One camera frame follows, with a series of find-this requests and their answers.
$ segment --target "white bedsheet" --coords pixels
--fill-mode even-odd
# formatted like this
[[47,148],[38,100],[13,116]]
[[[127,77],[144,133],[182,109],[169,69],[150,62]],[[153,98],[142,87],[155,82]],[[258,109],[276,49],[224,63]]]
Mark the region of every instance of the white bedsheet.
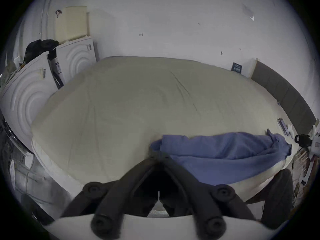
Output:
[[[290,120],[256,82],[215,66],[170,58],[113,57],[56,92],[32,125],[33,148],[71,194],[91,181],[121,178],[163,134],[282,134]],[[295,154],[298,145],[290,137]],[[289,164],[231,184],[247,200]]]

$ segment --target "floor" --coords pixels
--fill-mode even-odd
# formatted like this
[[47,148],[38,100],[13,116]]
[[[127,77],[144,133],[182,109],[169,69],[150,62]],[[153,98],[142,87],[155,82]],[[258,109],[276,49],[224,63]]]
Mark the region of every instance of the floor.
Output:
[[[30,196],[50,217],[57,219],[71,202],[69,193],[59,186],[44,170],[36,157],[28,169],[25,156],[13,145],[5,132],[0,130],[0,166],[10,190],[18,202],[23,194]],[[15,189],[10,176],[10,163],[15,165]]]

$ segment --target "blue cloth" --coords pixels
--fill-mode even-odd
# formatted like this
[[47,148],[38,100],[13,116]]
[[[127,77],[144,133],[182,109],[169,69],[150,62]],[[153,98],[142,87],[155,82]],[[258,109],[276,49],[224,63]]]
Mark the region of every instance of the blue cloth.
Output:
[[151,144],[154,151],[169,154],[198,181],[231,184],[258,175],[291,155],[292,146],[280,134],[252,135],[230,132],[188,138],[163,135]]

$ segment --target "gray upholstered headboard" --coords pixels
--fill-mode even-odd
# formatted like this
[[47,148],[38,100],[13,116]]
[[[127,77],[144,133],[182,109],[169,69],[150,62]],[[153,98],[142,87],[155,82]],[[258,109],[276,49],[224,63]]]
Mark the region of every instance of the gray upholstered headboard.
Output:
[[251,79],[280,102],[298,134],[309,134],[316,118],[304,98],[286,79],[259,61]]

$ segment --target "black cloth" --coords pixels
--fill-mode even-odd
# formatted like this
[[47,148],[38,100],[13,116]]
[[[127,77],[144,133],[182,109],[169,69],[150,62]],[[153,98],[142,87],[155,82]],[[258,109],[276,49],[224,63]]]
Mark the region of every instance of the black cloth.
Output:
[[289,219],[294,196],[294,184],[290,170],[279,171],[269,184],[246,204],[265,201],[261,223],[270,229],[278,228]]
[[24,55],[24,62],[29,63],[32,61],[34,58],[38,57],[42,53],[46,51],[52,51],[55,47],[59,45],[58,41],[52,40],[52,39],[47,39],[41,41],[36,40],[34,42],[31,42],[28,44],[26,47],[26,53]]

